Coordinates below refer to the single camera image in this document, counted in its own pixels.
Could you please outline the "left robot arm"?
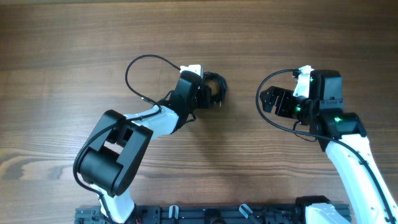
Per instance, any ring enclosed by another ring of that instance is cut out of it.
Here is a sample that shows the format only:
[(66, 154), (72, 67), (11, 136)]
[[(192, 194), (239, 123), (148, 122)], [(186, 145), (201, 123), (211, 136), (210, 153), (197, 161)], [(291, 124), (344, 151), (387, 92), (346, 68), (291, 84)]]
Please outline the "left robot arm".
[(173, 134), (189, 123), (195, 109), (207, 109), (213, 90), (207, 82), (214, 73), (182, 70), (174, 90), (138, 114), (103, 113), (73, 163), (73, 176), (100, 201), (101, 223), (139, 222), (129, 186), (151, 141)]

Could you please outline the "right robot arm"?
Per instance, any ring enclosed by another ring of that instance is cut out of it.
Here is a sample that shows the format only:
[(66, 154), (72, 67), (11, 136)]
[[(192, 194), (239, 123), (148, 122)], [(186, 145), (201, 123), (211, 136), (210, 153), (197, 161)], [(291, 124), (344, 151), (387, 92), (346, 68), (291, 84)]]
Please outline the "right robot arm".
[(272, 126), (318, 142), (335, 166), (358, 223), (397, 223), (394, 201), (374, 161), (367, 132), (356, 113), (345, 113), (343, 80), (335, 70), (291, 68), (294, 90), (256, 91), (256, 108)]

